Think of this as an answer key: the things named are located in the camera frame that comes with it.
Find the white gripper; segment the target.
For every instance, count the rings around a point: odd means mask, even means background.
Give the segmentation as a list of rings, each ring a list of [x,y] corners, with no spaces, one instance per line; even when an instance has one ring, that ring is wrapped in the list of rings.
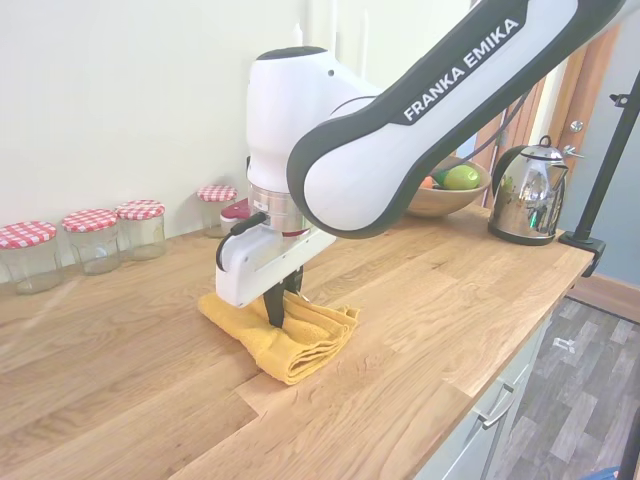
[[[300,296],[304,264],[335,240],[315,227],[297,237],[267,227],[229,235],[217,252],[216,294],[234,307],[245,307],[263,295],[269,324],[281,329],[285,290]],[[284,279],[285,285],[279,283]]]

